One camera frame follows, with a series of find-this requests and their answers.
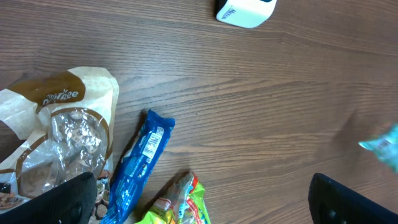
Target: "black and white object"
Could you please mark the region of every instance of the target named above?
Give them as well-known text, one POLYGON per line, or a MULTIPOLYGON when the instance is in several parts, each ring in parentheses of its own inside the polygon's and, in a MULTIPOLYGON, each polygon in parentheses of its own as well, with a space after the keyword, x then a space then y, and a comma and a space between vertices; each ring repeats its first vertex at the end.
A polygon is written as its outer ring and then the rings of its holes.
POLYGON ((217 19, 243 28, 255 28, 274 11, 276 0, 219 0, 217 19))

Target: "package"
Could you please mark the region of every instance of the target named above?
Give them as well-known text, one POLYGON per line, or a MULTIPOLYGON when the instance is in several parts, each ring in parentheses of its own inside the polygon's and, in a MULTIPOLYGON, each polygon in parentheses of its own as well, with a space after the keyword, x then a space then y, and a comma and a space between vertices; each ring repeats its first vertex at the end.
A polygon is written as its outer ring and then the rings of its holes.
POLYGON ((26 140, 0 163, 0 213, 86 171, 106 205, 118 94, 116 79, 95 67, 0 91, 0 120, 26 140))
POLYGON ((161 118, 152 110, 148 111, 132 148, 122 158, 111 187, 108 212, 101 224, 122 224, 127 219, 166 147, 174 125, 174 119, 161 118))
POLYGON ((137 224, 211 224, 204 194, 205 188, 191 172, 157 199, 137 224))
POLYGON ((359 142, 359 145, 375 153, 377 158, 398 172, 398 124, 377 139, 359 142))

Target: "brand logo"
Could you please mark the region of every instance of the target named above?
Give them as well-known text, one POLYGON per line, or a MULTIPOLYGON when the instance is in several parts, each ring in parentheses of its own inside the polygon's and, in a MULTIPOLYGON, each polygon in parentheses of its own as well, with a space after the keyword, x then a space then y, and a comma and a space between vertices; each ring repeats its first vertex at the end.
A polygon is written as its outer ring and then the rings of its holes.
POLYGON ((57 100, 67 100, 70 98, 76 98, 79 95, 77 91, 63 90, 61 93, 48 94, 43 100, 43 106, 49 103, 55 103, 57 100))
POLYGON ((224 15, 221 19, 226 19, 226 18, 228 18, 228 16, 234 14, 235 12, 236 12, 236 10, 233 9, 231 6, 230 9, 228 9, 228 11, 226 11, 226 13, 224 13, 224 15))

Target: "green and red package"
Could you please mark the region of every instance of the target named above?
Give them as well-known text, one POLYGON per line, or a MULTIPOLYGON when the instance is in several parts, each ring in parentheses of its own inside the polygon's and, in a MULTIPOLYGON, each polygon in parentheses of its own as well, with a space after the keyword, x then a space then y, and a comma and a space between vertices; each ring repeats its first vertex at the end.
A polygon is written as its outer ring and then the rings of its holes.
POLYGON ((204 194, 205 188, 190 172, 158 198, 137 224, 211 224, 204 194))

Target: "wood grain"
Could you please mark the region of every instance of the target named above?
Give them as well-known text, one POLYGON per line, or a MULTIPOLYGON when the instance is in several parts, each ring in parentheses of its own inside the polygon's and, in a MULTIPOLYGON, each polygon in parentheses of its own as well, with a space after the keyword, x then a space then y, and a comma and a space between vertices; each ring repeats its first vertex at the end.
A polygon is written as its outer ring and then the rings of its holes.
POLYGON ((397 176, 357 144, 398 118, 398 3, 278 0, 251 30, 216 21, 214 5, 3 0, 0 87, 107 68, 120 86, 115 162, 142 110, 177 120, 128 223, 187 169, 213 223, 311 223, 315 172, 398 212, 397 176))

